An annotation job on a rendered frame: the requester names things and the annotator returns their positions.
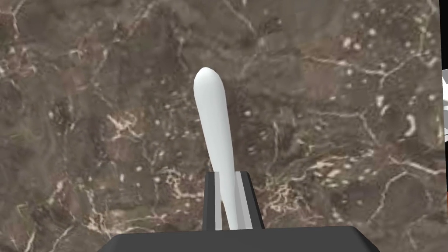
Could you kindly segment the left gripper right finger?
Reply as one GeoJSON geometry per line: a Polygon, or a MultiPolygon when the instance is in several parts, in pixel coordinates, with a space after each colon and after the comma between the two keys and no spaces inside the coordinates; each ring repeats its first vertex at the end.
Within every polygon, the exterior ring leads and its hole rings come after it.
{"type": "Polygon", "coordinates": [[[264,222],[252,184],[246,171],[235,173],[235,199],[238,229],[264,229],[264,222]]]}

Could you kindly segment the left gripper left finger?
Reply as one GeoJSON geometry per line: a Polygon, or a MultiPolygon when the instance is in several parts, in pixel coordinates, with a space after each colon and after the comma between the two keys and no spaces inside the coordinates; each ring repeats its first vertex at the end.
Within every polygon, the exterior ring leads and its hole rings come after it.
{"type": "Polygon", "coordinates": [[[202,230],[222,230],[221,193],[218,172],[208,172],[205,176],[202,230]]]}

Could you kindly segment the white rounded handle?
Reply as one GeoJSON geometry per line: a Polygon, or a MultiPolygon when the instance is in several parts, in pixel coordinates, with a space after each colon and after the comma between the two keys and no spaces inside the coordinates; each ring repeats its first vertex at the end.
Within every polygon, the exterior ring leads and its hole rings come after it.
{"type": "Polygon", "coordinates": [[[193,91],[211,165],[219,175],[229,228],[237,230],[234,149],[223,82],[213,69],[203,67],[194,78],[193,91]]]}

